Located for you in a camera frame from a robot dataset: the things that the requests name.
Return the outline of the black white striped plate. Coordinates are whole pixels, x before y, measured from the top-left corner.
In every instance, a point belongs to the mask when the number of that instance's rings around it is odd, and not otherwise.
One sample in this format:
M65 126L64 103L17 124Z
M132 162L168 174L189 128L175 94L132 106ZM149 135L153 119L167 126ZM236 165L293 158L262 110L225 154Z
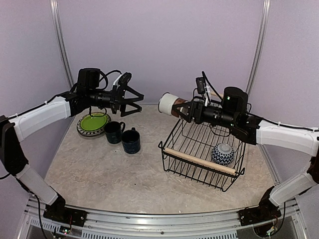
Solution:
M77 132L83 137L95 137L104 133L104 129L100 128L97 130L87 131L82 129L81 127L77 128Z

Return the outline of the green leaf shaped plate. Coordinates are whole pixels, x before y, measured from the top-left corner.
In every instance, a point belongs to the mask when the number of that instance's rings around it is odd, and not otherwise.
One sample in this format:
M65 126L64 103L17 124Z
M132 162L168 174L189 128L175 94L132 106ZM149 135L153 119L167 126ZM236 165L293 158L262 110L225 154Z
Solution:
M86 115L80 120L80 128L85 131L95 131L103 128L107 121L108 117L102 113Z

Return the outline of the dark blue mug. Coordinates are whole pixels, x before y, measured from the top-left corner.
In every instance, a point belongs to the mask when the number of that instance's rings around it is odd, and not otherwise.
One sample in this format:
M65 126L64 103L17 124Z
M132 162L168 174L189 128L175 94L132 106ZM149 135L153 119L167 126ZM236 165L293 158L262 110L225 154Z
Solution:
M136 154L141 149L140 134L135 127L122 133L122 145L128 154Z

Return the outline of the white cup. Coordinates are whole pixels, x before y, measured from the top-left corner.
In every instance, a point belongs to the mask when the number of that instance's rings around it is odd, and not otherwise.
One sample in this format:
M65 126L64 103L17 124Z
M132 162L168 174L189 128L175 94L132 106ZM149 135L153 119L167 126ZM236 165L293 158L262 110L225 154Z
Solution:
M158 103L158 111L162 114L166 114L168 116L179 117L179 112L183 114L187 114L188 109L185 107L173 109L174 105L179 105L187 103L187 100L179 98L178 96L172 95L169 92L166 92L162 95Z

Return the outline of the yellow woven pattern plate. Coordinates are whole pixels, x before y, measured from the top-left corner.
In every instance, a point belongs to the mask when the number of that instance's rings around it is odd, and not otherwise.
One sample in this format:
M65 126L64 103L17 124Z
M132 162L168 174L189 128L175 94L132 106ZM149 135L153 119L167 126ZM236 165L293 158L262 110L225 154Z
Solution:
M84 115L77 123L77 131L85 137L94 137L104 132L104 126L111 121L108 114L94 112Z

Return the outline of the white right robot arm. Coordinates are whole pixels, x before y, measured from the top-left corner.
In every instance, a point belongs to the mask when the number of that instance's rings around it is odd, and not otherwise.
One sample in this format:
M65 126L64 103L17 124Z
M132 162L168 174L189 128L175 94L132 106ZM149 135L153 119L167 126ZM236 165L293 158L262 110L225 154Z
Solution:
M205 106L202 101L185 101L174 97L168 114L187 122L222 126L237 139L251 145L267 145L298 151L312 158L312 163L296 176L275 186L255 210L255 217L265 221L279 206L296 195L318 185L316 159L319 156L319 131L315 128L284 125L247 112L248 95L236 87L226 87L220 107Z

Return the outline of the dark green mug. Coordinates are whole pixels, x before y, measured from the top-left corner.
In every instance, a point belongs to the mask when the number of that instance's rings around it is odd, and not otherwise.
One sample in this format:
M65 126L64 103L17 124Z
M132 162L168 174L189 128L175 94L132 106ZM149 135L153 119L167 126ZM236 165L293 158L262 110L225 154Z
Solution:
M104 126L104 132L107 141L110 144L117 144L122 141L122 134L125 130L126 124L124 122L111 121Z

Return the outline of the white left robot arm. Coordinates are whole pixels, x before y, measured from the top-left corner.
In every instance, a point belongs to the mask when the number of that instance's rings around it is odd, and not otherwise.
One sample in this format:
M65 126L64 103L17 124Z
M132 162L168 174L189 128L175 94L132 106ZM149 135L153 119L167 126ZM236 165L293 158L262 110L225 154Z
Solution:
M111 109L121 116L141 112L137 102L144 95L127 85L113 86L111 91L88 89L86 92L67 91L51 100L10 117L1 116L0 159L6 171L24 185L30 192L51 206L49 211L57 220L63 222L70 216L67 207L57 202L58 193L29 165L21 148L21 142L39 130L63 119L83 112L90 107Z

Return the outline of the blue white patterned bowl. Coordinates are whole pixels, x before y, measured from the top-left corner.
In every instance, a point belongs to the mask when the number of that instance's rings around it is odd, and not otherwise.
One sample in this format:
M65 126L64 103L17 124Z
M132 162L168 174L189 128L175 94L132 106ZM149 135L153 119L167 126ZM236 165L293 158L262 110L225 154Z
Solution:
M212 162L227 166L233 162L235 158L233 148L227 143L219 143L214 146L211 151Z

